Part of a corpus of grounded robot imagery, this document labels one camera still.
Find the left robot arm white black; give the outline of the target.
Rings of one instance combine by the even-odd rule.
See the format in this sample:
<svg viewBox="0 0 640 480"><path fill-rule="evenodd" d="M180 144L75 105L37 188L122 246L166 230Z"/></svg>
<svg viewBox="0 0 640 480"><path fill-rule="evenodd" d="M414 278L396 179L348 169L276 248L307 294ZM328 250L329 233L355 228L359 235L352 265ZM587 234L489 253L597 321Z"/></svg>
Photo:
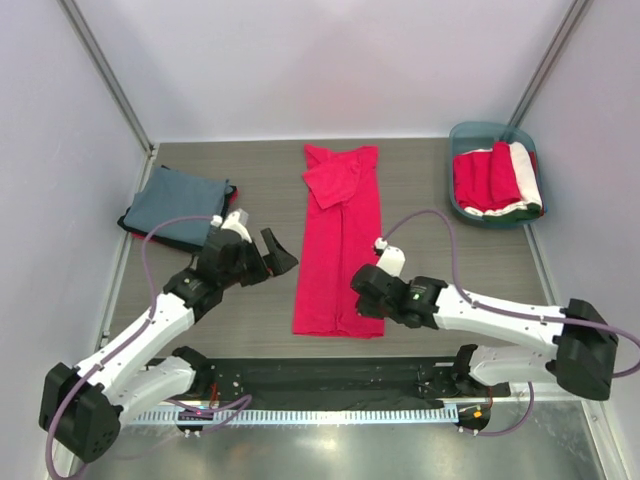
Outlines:
<svg viewBox="0 0 640 480"><path fill-rule="evenodd" d="M173 275L126 330L77 365L54 366L45 377L39 414L46 446L59 442L91 463L124 425L158 403L180 395L205 397L213 375L206 356L196 350L179 347L153 368L147 364L220 304L227 289L262 283L297 265L270 229L261 235L266 254L243 226L211 232L195 263Z"/></svg>

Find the green t shirt in basket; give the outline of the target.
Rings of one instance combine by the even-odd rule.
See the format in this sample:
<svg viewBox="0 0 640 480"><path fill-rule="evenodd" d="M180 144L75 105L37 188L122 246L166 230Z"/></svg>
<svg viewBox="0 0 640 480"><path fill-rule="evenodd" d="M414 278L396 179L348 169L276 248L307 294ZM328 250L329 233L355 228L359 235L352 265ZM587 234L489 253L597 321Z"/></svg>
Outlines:
<svg viewBox="0 0 640 480"><path fill-rule="evenodd" d="M533 221L544 213L542 207L535 203L512 204L499 210L487 210L483 220L492 223L513 224Z"/></svg>

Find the pink-red t shirt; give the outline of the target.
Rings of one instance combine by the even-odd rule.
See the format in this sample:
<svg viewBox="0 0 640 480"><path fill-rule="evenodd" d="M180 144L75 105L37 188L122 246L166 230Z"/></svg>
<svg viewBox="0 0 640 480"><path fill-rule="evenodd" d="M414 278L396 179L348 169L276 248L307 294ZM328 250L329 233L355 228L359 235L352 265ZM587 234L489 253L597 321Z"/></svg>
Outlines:
<svg viewBox="0 0 640 480"><path fill-rule="evenodd" d="M308 188L302 253L292 331L296 335L373 339L381 320L356 311L355 273L376 261L382 235L377 177L379 150L362 146L335 152L304 146Z"/></svg>

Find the blue plastic basket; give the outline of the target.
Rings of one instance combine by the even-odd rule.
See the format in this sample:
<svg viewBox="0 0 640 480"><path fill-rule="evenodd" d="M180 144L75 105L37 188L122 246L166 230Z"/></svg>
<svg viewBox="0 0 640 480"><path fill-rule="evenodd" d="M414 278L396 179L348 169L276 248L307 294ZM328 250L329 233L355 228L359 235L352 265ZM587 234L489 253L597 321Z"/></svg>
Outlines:
<svg viewBox="0 0 640 480"><path fill-rule="evenodd" d="M467 121L449 134L449 199L471 225L515 228L547 212L540 162L531 137L517 127Z"/></svg>

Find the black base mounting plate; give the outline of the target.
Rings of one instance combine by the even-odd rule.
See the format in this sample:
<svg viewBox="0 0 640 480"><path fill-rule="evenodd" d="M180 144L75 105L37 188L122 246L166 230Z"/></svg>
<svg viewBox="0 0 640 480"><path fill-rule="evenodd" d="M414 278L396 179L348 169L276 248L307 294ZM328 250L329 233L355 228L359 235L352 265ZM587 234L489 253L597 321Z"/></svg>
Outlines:
<svg viewBox="0 0 640 480"><path fill-rule="evenodd" d="M183 397L229 403L249 394L254 410L400 411L510 395L506 383L456 382L453 365L451 357L209 358Z"/></svg>

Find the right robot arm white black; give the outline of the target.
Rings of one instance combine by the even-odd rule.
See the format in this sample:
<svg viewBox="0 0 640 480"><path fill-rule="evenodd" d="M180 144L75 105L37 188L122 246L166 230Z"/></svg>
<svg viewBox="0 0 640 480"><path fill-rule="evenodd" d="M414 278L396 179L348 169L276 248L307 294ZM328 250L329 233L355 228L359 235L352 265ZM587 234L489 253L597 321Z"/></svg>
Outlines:
<svg viewBox="0 0 640 480"><path fill-rule="evenodd" d="M453 388L473 395L504 382L555 380L590 400L609 398L618 337L590 303L535 306L459 291L443 280L405 282L374 265L351 280L358 313L408 328L458 330L507 342L505 348L464 346L450 372Z"/></svg>

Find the right aluminium frame post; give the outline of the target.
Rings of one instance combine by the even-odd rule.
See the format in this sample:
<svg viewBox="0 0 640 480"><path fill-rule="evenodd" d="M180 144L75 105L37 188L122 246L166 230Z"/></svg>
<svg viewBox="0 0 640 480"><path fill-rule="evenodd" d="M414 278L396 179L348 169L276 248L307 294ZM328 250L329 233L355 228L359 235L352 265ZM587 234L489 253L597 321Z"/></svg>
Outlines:
<svg viewBox="0 0 640 480"><path fill-rule="evenodd" d="M592 4L593 0L570 2L569 8L509 118L509 126L519 127L522 124Z"/></svg>

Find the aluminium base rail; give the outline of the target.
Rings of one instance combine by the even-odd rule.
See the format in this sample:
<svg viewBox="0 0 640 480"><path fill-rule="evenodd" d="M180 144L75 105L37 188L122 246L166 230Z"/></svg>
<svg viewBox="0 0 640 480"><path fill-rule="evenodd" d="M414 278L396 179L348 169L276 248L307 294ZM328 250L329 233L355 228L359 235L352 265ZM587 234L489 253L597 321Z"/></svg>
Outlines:
<svg viewBox="0 0 640 480"><path fill-rule="evenodd" d="M571 394L556 384L536 383L532 384L535 401L579 401L589 402L589 399ZM529 386L527 382L512 382L509 384L509 400L521 401L529 398Z"/></svg>

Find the aluminium frame post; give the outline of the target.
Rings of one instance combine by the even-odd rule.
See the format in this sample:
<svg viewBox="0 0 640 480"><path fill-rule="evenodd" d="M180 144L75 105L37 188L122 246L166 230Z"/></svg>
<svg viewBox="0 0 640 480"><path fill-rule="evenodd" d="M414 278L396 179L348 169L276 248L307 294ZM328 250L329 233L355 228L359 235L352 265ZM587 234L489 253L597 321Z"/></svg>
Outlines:
<svg viewBox="0 0 640 480"><path fill-rule="evenodd" d="M519 127L522 124L592 4L593 0L570 2L569 8L509 118L509 126Z"/></svg>
<svg viewBox="0 0 640 480"><path fill-rule="evenodd" d="M122 114L125 122L132 131L143 151L150 155L154 145L146 133L142 123L134 111L127 95L125 94L114 70L89 26L84 14L74 0L57 0L57 4L69 21L72 29L80 40L85 52L93 63L98 75L104 82L116 107Z"/></svg>

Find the folded grey-blue t shirt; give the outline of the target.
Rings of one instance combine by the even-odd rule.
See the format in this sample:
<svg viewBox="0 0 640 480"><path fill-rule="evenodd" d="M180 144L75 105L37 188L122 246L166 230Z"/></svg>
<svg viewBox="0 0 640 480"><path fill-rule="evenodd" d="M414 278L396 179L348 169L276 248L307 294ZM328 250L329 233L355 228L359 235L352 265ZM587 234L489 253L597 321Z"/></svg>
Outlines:
<svg viewBox="0 0 640 480"><path fill-rule="evenodd" d="M153 170L117 224L125 231L143 237L157 225L178 217L224 217L236 192L237 188L228 179L212 180L160 166ZM194 253L204 245L208 232L207 222L192 220L166 226L152 239Z"/></svg>

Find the white t shirt in basket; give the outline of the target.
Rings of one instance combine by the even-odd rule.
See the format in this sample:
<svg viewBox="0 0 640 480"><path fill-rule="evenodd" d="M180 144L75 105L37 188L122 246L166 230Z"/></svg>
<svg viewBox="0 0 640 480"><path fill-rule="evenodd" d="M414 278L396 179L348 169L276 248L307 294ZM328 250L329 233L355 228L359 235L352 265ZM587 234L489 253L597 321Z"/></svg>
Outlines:
<svg viewBox="0 0 640 480"><path fill-rule="evenodd" d="M507 143L510 147L513 169L516 176L517 185L520 191L521 200L515 204L535 203L544 207L542 195L537 182L535 171L535 155L532 151L520 142ZM483 220L484 213L472 209L471 207L463 209L465 213Z"/></svg>

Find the left aluminium frame post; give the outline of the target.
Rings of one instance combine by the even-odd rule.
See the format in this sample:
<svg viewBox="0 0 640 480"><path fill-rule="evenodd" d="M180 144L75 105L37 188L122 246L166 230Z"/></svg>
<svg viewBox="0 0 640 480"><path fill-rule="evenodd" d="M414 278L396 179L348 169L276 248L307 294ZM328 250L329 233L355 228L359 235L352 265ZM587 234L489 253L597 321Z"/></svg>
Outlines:
<svg viewBox="0 0 640 480"><path fill-rule="evenodd" d="M57 4L69 21L72 29L80 40L85 52L93 63L98 75L104 82L116 107L122 114L125 122L132 131L143 151L150 155L154 145L146 133L142 123L134 111L127 95L125 94L114 70L89 26L84 14L74 0L57 0Z"/></svg>

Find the red t shirt in basket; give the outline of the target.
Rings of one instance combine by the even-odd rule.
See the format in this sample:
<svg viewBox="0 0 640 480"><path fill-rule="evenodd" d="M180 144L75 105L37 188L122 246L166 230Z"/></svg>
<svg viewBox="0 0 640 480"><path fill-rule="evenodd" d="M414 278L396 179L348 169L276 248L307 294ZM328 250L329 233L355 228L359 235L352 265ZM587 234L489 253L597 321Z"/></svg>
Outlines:
<svg viewBox="0 0 640 480"><path fill-rule="evenodd" d="M474 150L453 159L454 198L463 209L481 213L521 200L510 147L496 142L491 150Z"/></svg>

